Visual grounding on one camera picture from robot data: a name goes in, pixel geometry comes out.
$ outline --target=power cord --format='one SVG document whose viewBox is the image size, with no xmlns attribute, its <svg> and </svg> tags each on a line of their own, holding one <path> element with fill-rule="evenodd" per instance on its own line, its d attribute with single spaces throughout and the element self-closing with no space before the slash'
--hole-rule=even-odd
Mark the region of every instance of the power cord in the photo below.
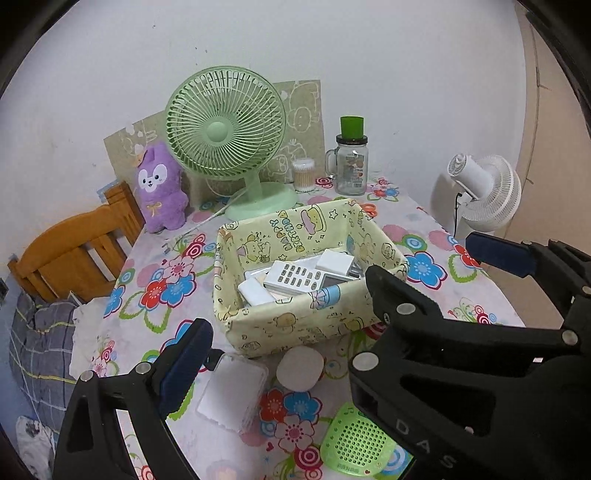
<svg viewBox="0 0 591 480">
<path fill-rule="evenodd" d="M 461 193 L 458 193 L 456 195 L 456 209 L 454 211 L 454 215 L 453 215 L 453 237 L 456 237 L 456 233 L 457 233 L 457 200 L 458 198 L 460 198 L 462 196 Z"/>
</svg>

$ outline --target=white electric fan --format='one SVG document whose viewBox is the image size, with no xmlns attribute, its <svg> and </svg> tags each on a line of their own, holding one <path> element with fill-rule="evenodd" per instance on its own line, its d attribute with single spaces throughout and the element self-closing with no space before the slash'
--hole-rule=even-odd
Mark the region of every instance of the white electric fan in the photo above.
<svg viewBox="0 0 591 480">
<path fill-rule="evenodd" d="M 521 183 L 503 157 L 489 155 L 474 160 L 459 154 L 447 173 L 465 191 L 457 201 L 458 213 L 477 232 L 493 232 L 515 215 L 521 200 Z"/>
</svg>

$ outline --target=remote control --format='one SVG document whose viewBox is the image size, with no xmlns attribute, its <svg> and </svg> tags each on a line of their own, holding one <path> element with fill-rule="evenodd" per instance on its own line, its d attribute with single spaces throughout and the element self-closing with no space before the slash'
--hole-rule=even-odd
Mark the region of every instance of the remote control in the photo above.
<svg viewBox="0 0 591 480">
<path fill-rule="evenodd" d="M 289 295 L 299 295 L 350 280 L 358 279 L 315 268 L 301 267 L 293 262 L 275 260 L 263 284 L 269 290 L 275 290 Z"/>
</svg>

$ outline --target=jar handle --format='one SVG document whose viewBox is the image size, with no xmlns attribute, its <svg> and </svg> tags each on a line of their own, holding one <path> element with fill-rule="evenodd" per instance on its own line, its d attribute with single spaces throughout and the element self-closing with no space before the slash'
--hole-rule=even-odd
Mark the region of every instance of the jar handle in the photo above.
<svg viewBox="0 0 591 480">
<path fill-rule="evenodd" d="M 328 175 L 328 177 L 332 180 L 334 180 L 336 178 L 336 173 L 337 173 L 337 169 L 336 169 L 336 152 L 339 149 L 339 147 L 337 148 L 333 148 L 332 150 L 328 150 L 326 152 L 326 156 L 324 157 L 324 169 L 326 170 L 326 174 Z"/>
</svg>

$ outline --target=cotton swab container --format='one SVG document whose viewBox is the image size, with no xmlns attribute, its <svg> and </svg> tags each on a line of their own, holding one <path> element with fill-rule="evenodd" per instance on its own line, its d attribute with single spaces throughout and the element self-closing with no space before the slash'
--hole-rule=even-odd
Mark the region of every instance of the cotton swab container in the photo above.
<svg viewBox="0 0 591 480">
<path fill-rule="evenodd" d="M 292 162 L 294 172 L 294 188 L 298 192 L 314 190 L 316 181 L 316 164 L 312 158 L 300 158 Z"/>
</svg>

